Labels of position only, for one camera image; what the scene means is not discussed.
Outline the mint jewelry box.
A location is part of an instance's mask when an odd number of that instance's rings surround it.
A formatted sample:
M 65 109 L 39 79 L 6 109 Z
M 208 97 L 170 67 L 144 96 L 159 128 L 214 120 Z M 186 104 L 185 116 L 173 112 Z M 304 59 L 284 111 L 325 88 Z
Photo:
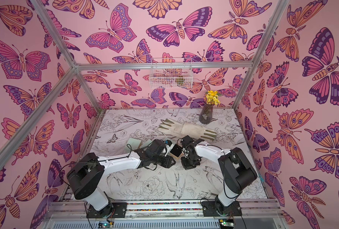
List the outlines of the mint jewelry box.
M 182 155 L 182 147 L 180 147 L 178 144 L 173 145 L 172 149 L 170 150 L 170 153 L 174 156 L 179 158 Z
M 144 142 L 144 143 L 141 145 L 141 148 L 147 147 L 147 146 L 149 146 L 151 143 L 152 143 L 152 140 L 147 140 L 146 142 Z
M 129 149 L 135 150 L 138 149 L 141 145 L 142 141 L 135 138 L 129 138 L 127 144 L 129 145 Z

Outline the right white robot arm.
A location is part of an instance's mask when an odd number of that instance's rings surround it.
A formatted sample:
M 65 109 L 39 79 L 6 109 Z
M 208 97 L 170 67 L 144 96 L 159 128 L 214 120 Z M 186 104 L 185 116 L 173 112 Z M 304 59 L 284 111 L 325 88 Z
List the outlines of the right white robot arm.
M 181 139 L 181 148 L 185 170 L 195 169 L 203 158 L 219 164 L 223 190 L 216 196 L 214 207 L 220 215 L 235 212 L 236 199 L 257 179 L 257 173 L 242 149 L 223 149 L 188 135 Z

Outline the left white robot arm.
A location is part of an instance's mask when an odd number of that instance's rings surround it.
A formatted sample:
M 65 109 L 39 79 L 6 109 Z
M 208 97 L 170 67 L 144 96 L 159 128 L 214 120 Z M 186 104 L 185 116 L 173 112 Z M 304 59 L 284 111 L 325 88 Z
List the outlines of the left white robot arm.
M 127 144 L 129 153 L 103 157 L 88 153 L 66 175 L 74 198 L 86 201 L 90 209 L 98 217 L 113 215 L 114 207 L 108 195 L 99 188 L 102 178 L 127 169 L 149 169 L 149 165 L 169 169 L 176 164 L 168 155 L 175 145 L 169 141 L 153 140 L 147 146 L 133 149 Z

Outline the white work glove right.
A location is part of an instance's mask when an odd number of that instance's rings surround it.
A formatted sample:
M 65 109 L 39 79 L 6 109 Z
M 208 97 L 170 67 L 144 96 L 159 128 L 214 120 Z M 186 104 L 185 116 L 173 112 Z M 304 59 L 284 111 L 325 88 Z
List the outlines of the white work glove right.
M 181 129 L 182 135 L 188 135 L 191 138 L 195 139 L 204 139 L 209 141 L 214 141 L 217 137 L 217 133 L 213 129 L 208 129 L 207 127 L 195 125 L 195 124 L 184 124 Z

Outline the white work glove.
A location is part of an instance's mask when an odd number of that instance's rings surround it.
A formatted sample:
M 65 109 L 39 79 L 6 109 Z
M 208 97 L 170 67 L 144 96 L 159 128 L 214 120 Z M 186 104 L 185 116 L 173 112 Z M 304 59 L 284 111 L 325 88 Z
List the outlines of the white work glove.
M 214 141 L 217 137 L 217 133 L 213 129 L 208 129 L 207 127 L 195 125 L 195 124 L 184 124 L 181 129 L 182 135 L 188 135 L 191 138 L 195 139 L 204 139 L 209 141 Z
M 177 122 L 172 119 L 161 120 L 161 123 L 158 127 L 158 131 L 162 132 L 165 135 L 171 135 L 178 138 L 182 138 L 185 135 L 182 133 L 184 124 Z

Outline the white work glove left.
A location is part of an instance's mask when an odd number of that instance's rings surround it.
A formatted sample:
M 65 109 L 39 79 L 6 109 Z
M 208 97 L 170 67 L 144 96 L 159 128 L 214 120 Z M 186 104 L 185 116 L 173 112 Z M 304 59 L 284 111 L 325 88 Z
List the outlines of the white work glove left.
M 158 127 L 158 131 L 162 132 L 165 135 L 171 135 L 178 138 L 182 138 L 185 135 L 182 133 L 184 124 L 177 122 L 172 119 L 161 120 L 161 123 Z

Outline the dark glass vase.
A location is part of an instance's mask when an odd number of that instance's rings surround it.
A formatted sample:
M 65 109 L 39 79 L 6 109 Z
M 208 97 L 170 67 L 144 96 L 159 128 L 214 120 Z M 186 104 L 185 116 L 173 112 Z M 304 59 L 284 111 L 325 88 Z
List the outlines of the dark glass vase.
M 202 111 L 199 116 L 199 121 L 202 124 L 207 125 L 210 122 L 212 122 L 213 108 L 214 105 L 204 104 L 204 107 L 202 108 Z

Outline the yellow flowers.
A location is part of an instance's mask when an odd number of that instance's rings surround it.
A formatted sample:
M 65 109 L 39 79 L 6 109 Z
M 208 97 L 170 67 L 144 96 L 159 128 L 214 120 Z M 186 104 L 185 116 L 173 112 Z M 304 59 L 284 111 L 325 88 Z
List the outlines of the yellow flowers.
M 204 102 L 207 105 L 217 106 L 220 104 L 219 96 L 220 94 L 218 91 L 209 90 L 205 93 Z

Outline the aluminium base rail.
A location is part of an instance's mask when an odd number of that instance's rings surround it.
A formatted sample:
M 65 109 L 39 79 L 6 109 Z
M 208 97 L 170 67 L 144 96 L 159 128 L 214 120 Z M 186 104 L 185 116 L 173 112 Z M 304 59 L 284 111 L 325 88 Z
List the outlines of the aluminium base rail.
M 100 217 L 82 201 L 51 204 L 42 229 L 287 229 L 275 200 L 240 199 L 221 215 L 213 200 L 113 201 Z

